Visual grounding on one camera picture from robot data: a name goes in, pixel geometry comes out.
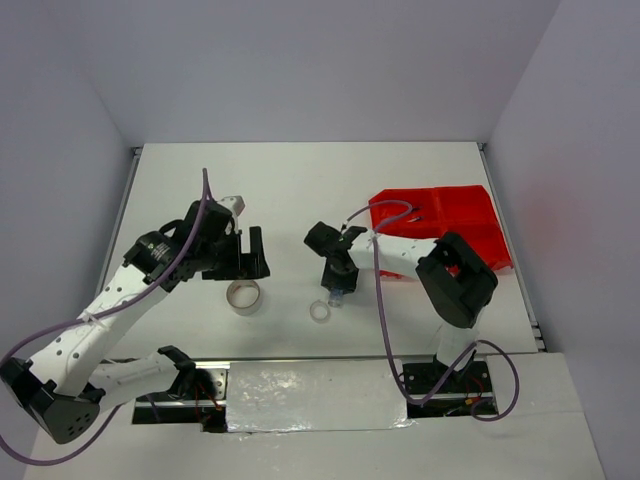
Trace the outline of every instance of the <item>wall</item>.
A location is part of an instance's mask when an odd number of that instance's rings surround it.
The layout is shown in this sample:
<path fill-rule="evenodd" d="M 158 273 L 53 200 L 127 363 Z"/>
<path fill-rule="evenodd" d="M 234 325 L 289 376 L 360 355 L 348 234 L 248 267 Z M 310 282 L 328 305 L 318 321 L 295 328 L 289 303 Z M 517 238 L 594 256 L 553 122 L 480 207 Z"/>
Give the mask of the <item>wall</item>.
<path fill-rule="evenodd" d="M 92 297 L 131 154 L 42 5 L 2 1 L 0 44 L 5 352 L 29 333 L 73 318 Z M 35 432 L 0 388 L 0 433 L 29 454 Z M 12 480 L 24 467 L 0 454 L 0 471 Z"/>
<path fill-rule="evenodd" d="M 559 0 L 46 0 L 130 145 L 486 140 Z"/>
<path fill-rule="evenodd" d="M 640 472 L 640 3 L 563 0 L 488 157 L 610 480 Z"/>

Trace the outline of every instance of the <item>red tray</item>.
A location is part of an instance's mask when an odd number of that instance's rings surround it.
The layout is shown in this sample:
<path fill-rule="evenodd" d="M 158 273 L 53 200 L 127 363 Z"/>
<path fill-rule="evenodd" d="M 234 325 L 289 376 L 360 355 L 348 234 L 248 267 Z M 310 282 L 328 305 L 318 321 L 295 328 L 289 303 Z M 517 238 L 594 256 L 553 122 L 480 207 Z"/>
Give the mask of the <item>red tray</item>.
<path fill-rule="evenodd" d="M 369 204 L 382 200 L 404 200 L 416 210 L 382 228 L 381 233 L 406 238 L 439 238 L 445 232 L 456 232 L 491 269 L 513 267 L 491 198 L 482 185 L 388 189 L 369 200 Z M 371 222 L 376 227 L 382 220 L 405 210 L 404 206 L 393 204 L 373 207 Z"/>

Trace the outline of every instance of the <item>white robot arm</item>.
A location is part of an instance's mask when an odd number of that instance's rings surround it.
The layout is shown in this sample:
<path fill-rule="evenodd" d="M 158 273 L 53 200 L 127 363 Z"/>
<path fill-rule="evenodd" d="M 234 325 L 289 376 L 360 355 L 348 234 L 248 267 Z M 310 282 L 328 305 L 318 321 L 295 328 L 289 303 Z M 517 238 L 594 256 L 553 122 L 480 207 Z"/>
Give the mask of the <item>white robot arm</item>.
<path fill-rule="evenodd" d="M 436 361 L 448 367 L 476 340 L 478 319 L 491 301 L 498 279 L 456 233 L 414 240 L 376 234 L 362 227 L 342 232 L 316 224 L 305 243 L 325 257 L 322 286 L 337 295 L 355 291 L 358 272 L 374 268 L 372 236 L 377 235 L 380 269 L 420 280 L 445 321 Z M 456 371 L 465 368 L 469 352 Z"/>
<path fill-rule="evenodd" d="M 173 265 L 195 228 L 199 209 L 200 201 L 194 202 L 184 220 L 140 237 L 109 284 L 82 312 L 78 326 L 61 333 L 30 359 L 11 358 L 0 366 L 0 378 L 17 402 L 57 443 L 82 435 L 100 411 L 152 392 L 180 397 L 196 382 L 208 383 L 199 377 L 207 374 L 196 370 L 195 363 L 173 346 L 145 358 L 105 363 L 136 321 L 196 273 L 211 280 L 270 275 L 260 227 L 249 229 L 251 250 L 242 253 L 238 216 L 244 203 L 240 196 L 208 201 L 187 254 Z M 141 296 L 154 282 L 157 288 Z"/>

